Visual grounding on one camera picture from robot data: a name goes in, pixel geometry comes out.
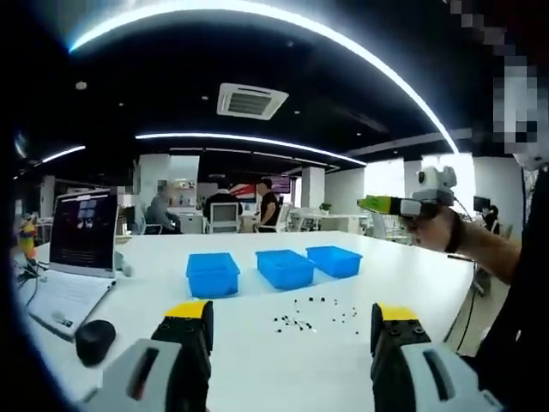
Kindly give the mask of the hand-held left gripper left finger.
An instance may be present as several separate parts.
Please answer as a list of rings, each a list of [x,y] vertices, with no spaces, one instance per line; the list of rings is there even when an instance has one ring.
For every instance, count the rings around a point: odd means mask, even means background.
[[[214,340],[211,300],[170,309],[153,335],[129,346],[103,371],[85,411],[206,411]]]

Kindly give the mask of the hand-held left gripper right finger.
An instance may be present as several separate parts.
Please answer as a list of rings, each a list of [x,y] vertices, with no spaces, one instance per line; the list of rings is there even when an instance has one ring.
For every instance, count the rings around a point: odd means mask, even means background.
[[[403,306],[371,309],[371,382],[376,411],[503,411],[480,389],[476,372],[455,352],[434,343]]]

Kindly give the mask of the person's right hand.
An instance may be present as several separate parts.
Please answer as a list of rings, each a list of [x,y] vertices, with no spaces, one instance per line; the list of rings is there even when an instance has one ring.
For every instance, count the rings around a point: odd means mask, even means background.
[[[454,221],[454,211],[447,207],[438,208],[432,219],[424,217],[402,217],[402,223],[412,236],[413,245],[432,251],[445,251]]]

